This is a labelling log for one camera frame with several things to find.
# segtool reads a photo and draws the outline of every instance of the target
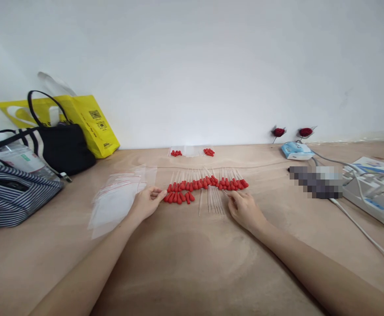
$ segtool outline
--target wooden table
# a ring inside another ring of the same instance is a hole
[[[188,168],[240,168],[264,214],[384,292],[384,256],[328,200],[309,199],[289,179],[280,145],[222,146],[211,157],[168,157],[167,149],[118,151],[20,226],[0,229],[0,315],[26,315],[99,241],[87,230],[91,200],[109,174],[157,165],[156,185]],[[384,158],[384,142],[321,144],[327,157]],[[384,226],[343,199],[343,206],[384,247]],[[319,315],[322,309],[264,246],[227,215],[198,203],[162,203],[135,231],[92,315]]]

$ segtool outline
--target red flower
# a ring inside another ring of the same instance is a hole
[[[272,131],[272,134],[275,136],[275,137],[281,137],[283,136],[285,133],[285,129],[280,129],[280,128],[276,128]]]
[[[312,135],[312,133],[313,130],[308,127],[299,130],[299,134],[301,137],[309,137],[310,135]]]

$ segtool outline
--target qr code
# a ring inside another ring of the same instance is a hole
[[[97,122],[97,125],[100,129],[106,129],[107,128],[106,121]]]
[[[93,119],[101,119],[101,115],[98,110],[95,111],[89,111],[90,115]]]

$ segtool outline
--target striped bag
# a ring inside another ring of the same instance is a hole
[[[63,183],[12,168],[0,160],[0,227],[21,224],[50,201]]]

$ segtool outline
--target power strip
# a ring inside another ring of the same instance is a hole
[[[343,179],[342,195],[384,224],[384,180],[372,175],[358,176],[364,203],[354,176],[344,171]]]

